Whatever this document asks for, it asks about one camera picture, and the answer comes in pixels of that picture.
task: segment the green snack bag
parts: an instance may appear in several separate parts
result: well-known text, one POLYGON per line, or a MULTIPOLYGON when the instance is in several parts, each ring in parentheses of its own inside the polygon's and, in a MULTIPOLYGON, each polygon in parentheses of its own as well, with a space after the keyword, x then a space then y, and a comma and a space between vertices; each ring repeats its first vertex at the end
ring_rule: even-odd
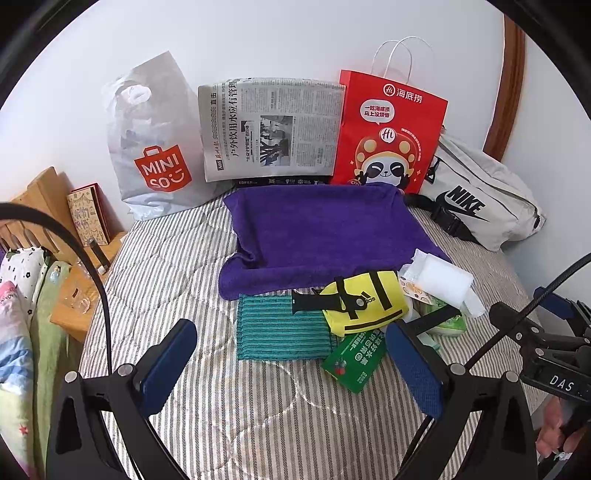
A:
MULTIPOLYGON (((433 305, 421 304, 423 315, 434 312, 435 310, 439 310, 440 308, 447 305, 447 303, 445 303, 443 300, 439 300, 435 297, 431 298, 434 301, 433 305)), ((440 323, 436 327, 433 327, 428 331, 428 333, 448 337, 457 337, 460 336, 462 333, 466 333, 466 330, 467 328, 464 315, 456 315, 455 317, 452 317, 450 319, 447 319, 445 322, 440 323)))
POLYGON ((384 334, 379 330, 346 335, 322 368, 351 392, 359 393, 385 353, 384 334))

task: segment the green towel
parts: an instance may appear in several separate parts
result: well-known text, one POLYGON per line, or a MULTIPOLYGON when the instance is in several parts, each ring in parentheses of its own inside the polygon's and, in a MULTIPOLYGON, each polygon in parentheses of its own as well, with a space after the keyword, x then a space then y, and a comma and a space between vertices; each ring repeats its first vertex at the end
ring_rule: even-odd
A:
POLYGON ((292 314, 291 295, 240 295, 236 321, 239 360, 324 359, 336 344, 321 311, 292 314))
POLYGON ((70 370, 78 370, 82 355, 82 344, 49 321, 51 311, 59 300, 61 284, 69 273, 70 266, 65 262, 55 262, 47 270, 29 328, 35 359, 33 452, 40 478, 45 478, 53 401, 61 388, 64 375, 70 370), (58 268, 57 278, 52 277, 52 273, 58 268))

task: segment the glass cup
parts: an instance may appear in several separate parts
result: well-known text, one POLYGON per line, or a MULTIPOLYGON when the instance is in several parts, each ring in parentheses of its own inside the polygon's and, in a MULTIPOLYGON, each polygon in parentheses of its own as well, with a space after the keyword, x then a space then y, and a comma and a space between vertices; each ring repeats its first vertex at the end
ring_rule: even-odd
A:
POLYGON ((62 302, 79 313, 86 313, 90 308, 90 299, 82 293, 79 287, 73 287, 62 299, 62 302))

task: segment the notebook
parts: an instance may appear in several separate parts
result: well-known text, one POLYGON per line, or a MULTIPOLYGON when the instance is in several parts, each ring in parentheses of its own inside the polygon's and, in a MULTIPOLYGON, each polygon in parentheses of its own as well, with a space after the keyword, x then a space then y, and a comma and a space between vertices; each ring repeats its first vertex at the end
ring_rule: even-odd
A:
POLYGON ((100 207, 98 185, 93 183, 72 190, 67 200, 82 245, 87 247, 90 238, 99 245, 108 245, 111 238, 100 207))

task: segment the purple towel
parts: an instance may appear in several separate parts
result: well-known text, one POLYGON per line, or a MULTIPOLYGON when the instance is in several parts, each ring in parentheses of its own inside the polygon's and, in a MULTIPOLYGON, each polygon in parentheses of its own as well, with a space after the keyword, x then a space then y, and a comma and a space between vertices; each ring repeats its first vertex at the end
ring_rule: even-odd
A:
POLYGON ((226 300, 399 270, 416 248, 449 260, 390 184, 254 187, 224 203, 238 236, 219 277, 226 300))

